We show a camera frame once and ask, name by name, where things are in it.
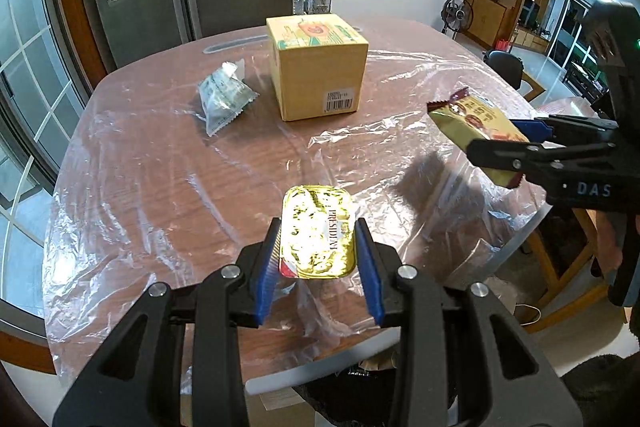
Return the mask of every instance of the cardboard box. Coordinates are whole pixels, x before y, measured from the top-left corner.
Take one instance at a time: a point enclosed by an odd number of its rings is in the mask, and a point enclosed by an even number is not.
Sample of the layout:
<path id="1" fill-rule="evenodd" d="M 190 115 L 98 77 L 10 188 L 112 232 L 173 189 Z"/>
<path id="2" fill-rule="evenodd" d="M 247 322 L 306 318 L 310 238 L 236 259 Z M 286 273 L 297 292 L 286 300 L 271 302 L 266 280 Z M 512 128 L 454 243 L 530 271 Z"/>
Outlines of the cardboard box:
<path id="1" fill-rule="evenodd" d="M 369 43 L 337 15 L 267 19 L 271 78 L 284 121 L 353 112 Z"/>

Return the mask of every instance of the snack package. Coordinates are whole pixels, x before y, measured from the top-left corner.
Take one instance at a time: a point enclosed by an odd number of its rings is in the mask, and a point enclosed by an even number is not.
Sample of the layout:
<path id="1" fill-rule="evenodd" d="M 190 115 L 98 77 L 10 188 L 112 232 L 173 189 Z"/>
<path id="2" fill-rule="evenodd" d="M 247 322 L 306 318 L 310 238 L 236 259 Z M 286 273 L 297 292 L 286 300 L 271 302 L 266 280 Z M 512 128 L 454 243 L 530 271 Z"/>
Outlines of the snack package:
<path id="1" fill-rule="evenodd" d="M 447 101 L 428 103 L 427 113 L 463 152 L 475 139 L 529 141 L 492 102 L 470 95 L 468 87 L 455 92 Z M 520 172 L 484 168 L 482 171 L 500 187 L 515 188 L 522 181 Z"/>
<path id="2" fill-rule="evenodd" d="M 213 136 L 238 116 L 258 93 L 244 82 L 244 58 L 235 64 L 225 62 L 198 84 L 202 109 L 207 120 L 207 135 Z"/>
<path id="3" fill-rule="evenodd" d="M 351 195 L 341 188 L 300 185 L 282 204 L 280 273 L 297 279 L 338 279 L 356 266 Z"/>

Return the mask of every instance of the metal screw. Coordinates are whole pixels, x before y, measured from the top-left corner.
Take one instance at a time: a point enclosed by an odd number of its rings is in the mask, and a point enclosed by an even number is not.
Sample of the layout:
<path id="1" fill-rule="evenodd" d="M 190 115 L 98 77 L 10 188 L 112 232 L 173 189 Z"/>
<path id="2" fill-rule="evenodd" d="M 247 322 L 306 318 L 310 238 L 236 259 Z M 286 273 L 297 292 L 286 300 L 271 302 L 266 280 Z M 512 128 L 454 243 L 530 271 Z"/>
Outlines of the metal screw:
<path id="1" fill-rule="evenodd" d="M 154 282 L 151 286 L 149 286 L 149 295 L 152 297 L 162 297 L 166 291 L 169 289 L 163 282 Z"/>
<path id="2" fill-rule="evenodd" d="M 471 293 L 476 297 L 486 297 L 489 295 L 489 288 L 486 287 L 486 284 L 481 282 L 474 282 L 471 285 Z"/>
<path id="3" fill-rule="evenodd" d="M 222 275 L 222 279 L 236 279 L 240 277 L 240 267 L 236 264 L 227 264 L 220 270 L 220 275 Z"/>
<path id="4" fill-rule="evenodd" d="M 403 264 L 398 268 L 398 275 L 403 279 L 415 279 L 418 276 L 418 270 L 410 264 Z"/>

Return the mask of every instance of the wooden table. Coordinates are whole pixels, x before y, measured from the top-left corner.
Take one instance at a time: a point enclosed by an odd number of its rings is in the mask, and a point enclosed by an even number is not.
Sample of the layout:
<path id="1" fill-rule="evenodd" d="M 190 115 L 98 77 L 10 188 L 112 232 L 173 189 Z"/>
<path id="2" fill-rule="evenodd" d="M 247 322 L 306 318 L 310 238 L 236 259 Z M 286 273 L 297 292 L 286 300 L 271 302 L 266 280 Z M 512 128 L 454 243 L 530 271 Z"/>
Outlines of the wooden table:
<path id="1" fill-rule="evenodd" d="M 462 86 L 511 118 L 532 118 L 530 105 L 428 26 L 352 23 L 370 42 L 352 114 L 282 122 L 263 28 L 179 46 L 100 83 L 66 152 L 44 254 L 47 336 L 67 385 L 148 285 L 196 283 L 232 263 L 264 237 L 293 185 L 345 188 L 374 240 L 440 281 L 490 260 L 538 211 L 539 187 L 493 186 L 425 115 L 426 102 Z M 217 51 L 204 54 L 210 46 Z M 240 58 L 260 96 L 207 137 L 196 84 Z M 239 332 L 242 376 L 296 367 L 378 333 L 357 272 L 282 281 L 266 326 Z"/>

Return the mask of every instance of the white sticker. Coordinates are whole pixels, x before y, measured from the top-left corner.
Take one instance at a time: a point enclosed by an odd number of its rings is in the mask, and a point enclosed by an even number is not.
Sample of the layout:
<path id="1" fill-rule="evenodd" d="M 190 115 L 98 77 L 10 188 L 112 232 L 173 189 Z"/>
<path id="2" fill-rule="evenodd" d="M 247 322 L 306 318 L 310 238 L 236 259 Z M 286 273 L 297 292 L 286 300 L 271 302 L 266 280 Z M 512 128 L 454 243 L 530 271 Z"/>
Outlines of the white sticker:
<path id="1" fill-rule="evenodd" d="M 329 91 L 324 97 L 324 112 L 342 111 L 353 106 L 353 87 Z"/>

